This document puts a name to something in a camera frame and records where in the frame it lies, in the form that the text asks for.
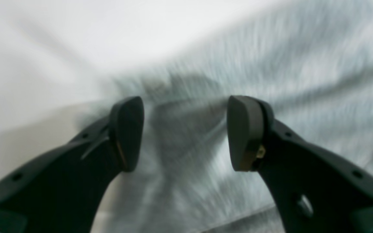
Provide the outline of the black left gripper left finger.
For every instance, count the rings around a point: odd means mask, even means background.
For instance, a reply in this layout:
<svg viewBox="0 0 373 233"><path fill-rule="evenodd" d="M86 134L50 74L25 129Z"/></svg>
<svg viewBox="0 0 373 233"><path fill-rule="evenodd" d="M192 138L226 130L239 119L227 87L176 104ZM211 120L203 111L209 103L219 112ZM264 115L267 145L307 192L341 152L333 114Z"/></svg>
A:
<svg viewBox="0 0 373 233"><path fill-rule="evenodd" d="M68 143L3 177L0 233L89 233L111 181L135 170L143 125L141 97L125 98Z"/></svg>

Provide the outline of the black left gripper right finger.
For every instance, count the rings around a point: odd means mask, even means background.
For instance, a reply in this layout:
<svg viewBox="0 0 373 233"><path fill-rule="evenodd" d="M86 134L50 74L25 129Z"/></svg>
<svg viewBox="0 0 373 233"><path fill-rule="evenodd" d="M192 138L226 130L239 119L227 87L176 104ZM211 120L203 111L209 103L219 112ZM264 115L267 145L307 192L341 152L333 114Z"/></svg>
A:
<svg viewBox="0 0 373 233"><path fill-rule="evenodd" d="M262 100L227 104L232 167L257 172L287 233L373 233L373 176L299 137Z"/></svg>

